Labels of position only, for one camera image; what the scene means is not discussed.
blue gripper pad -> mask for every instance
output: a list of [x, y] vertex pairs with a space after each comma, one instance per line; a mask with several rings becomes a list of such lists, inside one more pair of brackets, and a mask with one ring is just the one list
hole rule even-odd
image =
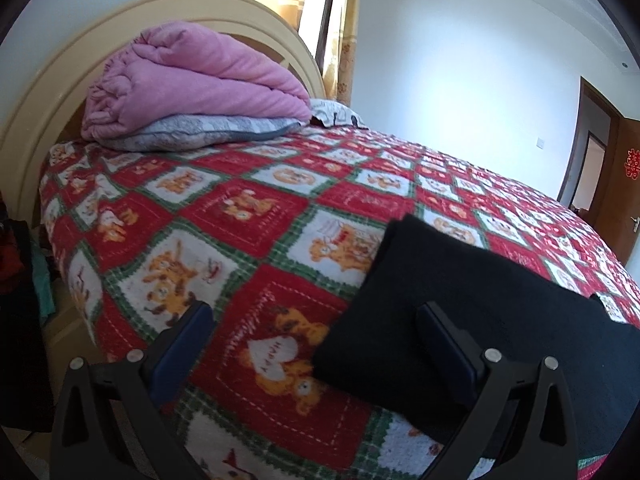
[[481, 380], [478, 370], [428, 305], [418, 307], [415, 325], [420, 342], [446, 382], [451, 397], [470, 410], [478, 400]]
[[175, 399], [215, 325], [212, 308], [203, 301], [193, 301], [183, 319], [173, 328], [161, 332], [153, 342], [150, 354], [155, 350], [159, 354], [147, 384], [149, 397], [156, 408]]

bed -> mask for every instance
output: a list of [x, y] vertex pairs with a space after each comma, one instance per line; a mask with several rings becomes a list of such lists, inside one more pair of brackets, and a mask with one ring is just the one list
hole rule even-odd
[[[44, 224], [92, 341], [145, 348], [191, 298], [218, 326], [174, 406], [212, 478], [417, 478], [442, 446], [400, 416], [311, 376], [386, 222], [412, 213], [640, 326], [640, 290], [574, 213], [519, 182], [362, 128], [310, 126], [263, 142], [121, 153], [78, 140], [84, 92], [142, 28], [203, 23], [322, 81], [302, 40], [251, 0], [141, 0], [95, 23], [41, 70], [0, 133], [14, 218]], [[481, 460], [475, 474], [490, 468]], [[587, 478], [598, 458], [582, 461]]]

brown wooden door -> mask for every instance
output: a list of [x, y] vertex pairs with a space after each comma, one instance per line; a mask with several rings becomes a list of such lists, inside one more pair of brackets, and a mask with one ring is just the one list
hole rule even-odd
[[626, 176], [625, 163], [630, 150], [640, 150], [640, 121], [620, 119], [613, 165], [594, 229], [622, 264], [640, 234], [633, 219], [640, 217], [640, 175], [636, 180]]

teal cloth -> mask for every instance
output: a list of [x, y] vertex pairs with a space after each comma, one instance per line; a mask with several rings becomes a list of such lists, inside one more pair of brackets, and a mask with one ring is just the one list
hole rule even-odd
[[33, 239], [31, 240], [31, 265], [33, 267], [33, 287], [36, 290], [38, 304], [40, 305], [40, 326], [42, 326], [49, 316], [55, 314], [56, 305], [53, 303], [47, 261], [40, 247]]

red chinese character decoration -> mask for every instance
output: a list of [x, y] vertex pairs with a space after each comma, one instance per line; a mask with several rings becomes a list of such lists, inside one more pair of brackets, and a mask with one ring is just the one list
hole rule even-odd
[[633, 180], [637, 180], [638, 175], [640, 175], [640, 150], [634, 150], [631, 148], [627, 153], [628, 157], [625, 162], [626, 176]]

